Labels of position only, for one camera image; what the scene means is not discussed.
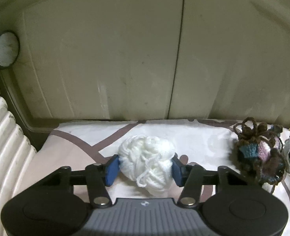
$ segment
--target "patterned fabric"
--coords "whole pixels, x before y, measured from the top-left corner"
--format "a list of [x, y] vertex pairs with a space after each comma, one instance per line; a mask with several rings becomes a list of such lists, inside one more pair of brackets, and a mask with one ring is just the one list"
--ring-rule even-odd
[[[220, 165], [236, 170], [229, 154], [237, 136], [233, 133], [236, 121], [222, 120], [153, 120], [130, 122], [83, 121], [61, 124], [52, 131], [43, 148], [36, 154], [27, 169], [22, 182], [23, 190], [45, 177], [55, 169], [69, 165], [73, 170], [84, 169], [87, 165], [104, 163], [117, 153], [119, 145], [129, 136], [148, 135], [167, 138], [173, 142], [180, 160], [186, 163], [198, 163], [208, 170], [217, 170]], [[284, 142], [290, 133], [284, 129], [281, 139]], [[270, 191], [271, 186], [264, 185]], [[116, 198], [148, 198], [148, 193], [138, 188], [122, 174], [108, 189], [114, 202]], [[76, 186], [75, 194], [88, 202], [85, 186]], [[175, 183], [168, 197], [178, 199], [182, 189]], [[202, 189], [201, 201], [214, 194], [214, 187]], [[289, 221], [283, 236], [290, 236], [290, 175], [279, 184], [274, 192], [288, 208]]]

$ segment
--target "vertical seam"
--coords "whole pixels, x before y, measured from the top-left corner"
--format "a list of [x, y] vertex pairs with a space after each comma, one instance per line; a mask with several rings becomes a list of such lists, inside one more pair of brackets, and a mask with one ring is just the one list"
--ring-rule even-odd
[[179, 32], [179, 41], [178, 41], [178, 44], [177, 44], [177, 58], [176, 58], [176, 61], [175, 61], [174, 77], [173, 77], [173, 83], [172, 83], [172, 89], [171, 89], [171, 96], [170, 96], [170, 103], [169, 103], [167, 119], [169, 119], [169, 115], [170, 115], [170, 108], [171, 108], [173, 91], [174, 91], [175, 76], [177, 74], [177, 62], [178, 62], [178, 59], [179, 59], [180, 42], [181, 42], [182, 26], [183, 26], [184, 2], [185, 2], [185, 0], [182, 0], [181, 24], [180, 24], [180, 32]]

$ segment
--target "white fabric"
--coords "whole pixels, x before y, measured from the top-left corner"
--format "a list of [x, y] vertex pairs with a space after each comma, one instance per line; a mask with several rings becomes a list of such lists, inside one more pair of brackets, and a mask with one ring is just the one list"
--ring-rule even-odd
[[[196, 162], [207, 170], [217, 170], [220, 165], [236, 170], [234, 163], [229, 157], [233, 148], [233, 141], [237, 139], [236, 134], [232, 132], [232, 127], [236, 121], [152, 120], [137, 125], [135, 123], [72, 122], [61, 124], [57, 130], [76, 136], [89, 143], [90, 146], [97, 146], [100, 141], [110, 138], [118, 129], [134, 124], [133, 128], [131, 127], [129, 131], [110, 145], [103, 147], [99, 153], [103, 157], [117, 154], [119, 146], [124, 140], [134, 135], [157, 136], [171, 141], [175, 146], [178, 157], [187, 158], [186, 163]], [[281, 140], [284, 142], [289, 135], [290, 132], [284, 129], [281, 134]], [[50, 136], [44, 147], [31, 162], [23, 179], [23, 184], [26, 188], [63, 165], [69, 165], [74, 170], [81, 170], [94, 162], [96, 161], [89, 157], [87, 153], [81, 151], [78, 146], [75, 146], [66, 138]], [[118, 176], [113, 186], [108, 187], [107, 190], [113, 202], [115, 202], [116, 198], [152, 197], [146, 190], [138, 187], [135, 182], [132, 182], [122, 174]], [[177, 201], [181, 191], [182, 189], [173, 182], [167, 192], [167, 197], [172, 197]], [[75, 187], [74, 192], [83, 200], [88, 201], [85, 187]], [[290, 175], [287, 175], [285, 180], [276, 186], [274, 196], [278, 197], [288, 209], [289, 220], [283, 236], [290, 236]]]

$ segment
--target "brown crocheted toy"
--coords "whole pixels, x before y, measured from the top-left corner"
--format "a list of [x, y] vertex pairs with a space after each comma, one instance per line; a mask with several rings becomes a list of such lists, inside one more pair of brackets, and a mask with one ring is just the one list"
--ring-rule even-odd
[[[253, 123], [253, 128], [246, 125], [248, 121]], [[283, 179], [286, 168], [281, 155], [283, 144], [280, 133], [283, 127], [273, 125], [268, 129], [266, 123], [257, 125], [254, 118], [248, 117], [242, 123], [234, 125], [233, 130], [239, 139], [235, 148], [240, 169], [253, 176], [260, 185], [273, 185], [273, 192], [275, 186]]]

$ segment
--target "pink yarn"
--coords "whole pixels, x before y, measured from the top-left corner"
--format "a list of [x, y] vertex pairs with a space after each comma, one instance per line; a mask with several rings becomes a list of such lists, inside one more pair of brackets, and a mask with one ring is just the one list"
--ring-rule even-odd
[[258, 157], [266, 162], [270, 156], [270, 147], [265, 141], [261, 141], [258, 145]]
[[275, 137], [275, 145], [274, 148], [280, 149], [281, 148], [281, 144], [279, 141], [279, 138]]

